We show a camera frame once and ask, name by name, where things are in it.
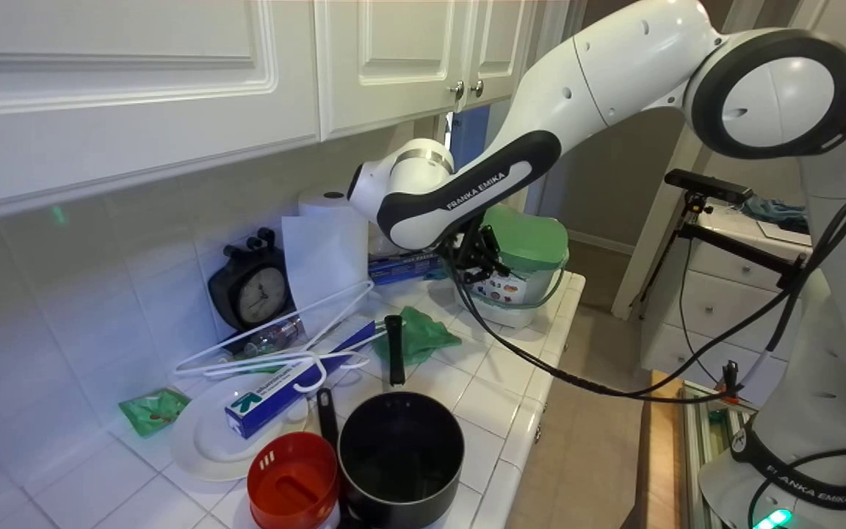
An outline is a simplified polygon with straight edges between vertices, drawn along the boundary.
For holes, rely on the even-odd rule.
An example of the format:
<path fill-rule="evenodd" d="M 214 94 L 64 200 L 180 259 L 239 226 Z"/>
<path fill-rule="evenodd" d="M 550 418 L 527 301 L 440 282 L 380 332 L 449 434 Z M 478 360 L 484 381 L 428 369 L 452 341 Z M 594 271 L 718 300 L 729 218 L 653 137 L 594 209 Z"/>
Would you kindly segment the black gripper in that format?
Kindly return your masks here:
<path fill-rule="evenodd" d="M 487 279 L 497 271 L 497 237 L 483 219 L 466 219 L 440 243 L 440 256 L 455 275 Z"/>

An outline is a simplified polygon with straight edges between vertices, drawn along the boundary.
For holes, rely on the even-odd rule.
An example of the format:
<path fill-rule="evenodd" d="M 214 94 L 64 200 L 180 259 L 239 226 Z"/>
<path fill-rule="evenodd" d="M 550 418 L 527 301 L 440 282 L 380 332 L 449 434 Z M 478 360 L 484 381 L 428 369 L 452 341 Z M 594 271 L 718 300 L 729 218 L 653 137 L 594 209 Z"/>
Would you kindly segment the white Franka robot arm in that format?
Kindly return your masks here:
<path fill-rule="evenodd" d="M 846 529 L 846 46 L 809 28 L 722 34 L 697 0 L 637 0 L 534 62 L 487 149 L 411 140 L 359 166 L 349 203 L 405 250 L 449 250 L 487 206 L 596 131 L 676 109 L 731 159 L 793 159 L 813 253 L 772 397 L 699 472 L 729 529 Z"/>

